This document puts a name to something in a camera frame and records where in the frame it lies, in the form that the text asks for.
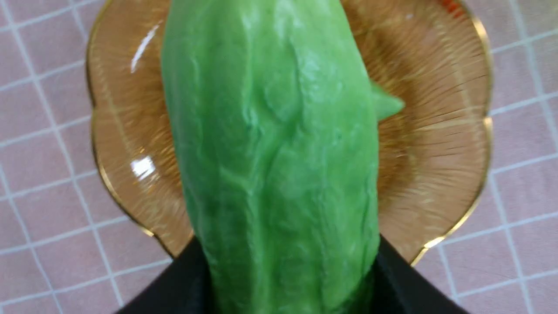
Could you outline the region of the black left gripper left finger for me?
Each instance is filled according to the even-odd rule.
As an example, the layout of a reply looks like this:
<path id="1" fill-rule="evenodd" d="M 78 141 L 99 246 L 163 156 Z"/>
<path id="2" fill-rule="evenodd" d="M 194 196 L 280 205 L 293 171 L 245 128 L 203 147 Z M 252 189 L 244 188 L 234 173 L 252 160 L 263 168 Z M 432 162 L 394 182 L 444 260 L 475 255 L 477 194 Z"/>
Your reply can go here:
<path id="1" fill-rule="evenodd" d="M 194 237 L 180 255 L 118 314 L 217 314 L 208 267 Z"/>

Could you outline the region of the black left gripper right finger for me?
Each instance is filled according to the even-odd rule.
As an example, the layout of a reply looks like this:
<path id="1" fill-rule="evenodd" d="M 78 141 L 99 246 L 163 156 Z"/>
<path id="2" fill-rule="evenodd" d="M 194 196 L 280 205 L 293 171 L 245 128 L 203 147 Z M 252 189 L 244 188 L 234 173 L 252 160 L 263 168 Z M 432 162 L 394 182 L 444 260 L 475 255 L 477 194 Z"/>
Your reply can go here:
<path id="1" fill-rule="evenodd" d="M 466 314 L 422 276 L 383 236 L 373 268 L 372 314 Z"/>

